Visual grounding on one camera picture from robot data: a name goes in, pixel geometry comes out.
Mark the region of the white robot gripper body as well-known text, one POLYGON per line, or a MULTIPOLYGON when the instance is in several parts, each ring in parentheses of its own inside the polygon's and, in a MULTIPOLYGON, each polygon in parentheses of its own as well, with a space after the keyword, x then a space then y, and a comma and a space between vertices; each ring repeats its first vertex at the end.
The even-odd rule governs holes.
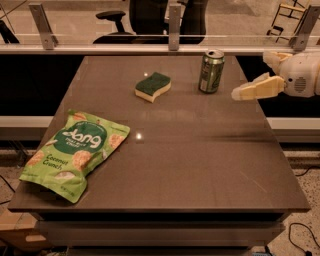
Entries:
POLYGON ((320 95, 320 53, 299 53, 280 64, 279 75, 284 79, 284 93, 309 98, 320 95))

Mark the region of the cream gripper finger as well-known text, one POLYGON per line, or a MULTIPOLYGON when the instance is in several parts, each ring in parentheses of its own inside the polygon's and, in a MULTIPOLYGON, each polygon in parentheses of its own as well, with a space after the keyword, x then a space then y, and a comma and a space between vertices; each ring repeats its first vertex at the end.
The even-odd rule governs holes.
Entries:
POLYGON ((231 97, 236 101, 272 98, 284 91, 284 84, 285 81, 280 76, 270 76, 269 73, 264 73, 252 82, 235 88, 231 97))
POLYGON ((263 53, 263 62, 266 63, 275 74, 278 74, 281 64, 290 57, 292 57, 290 53, 267 51, 263 53))

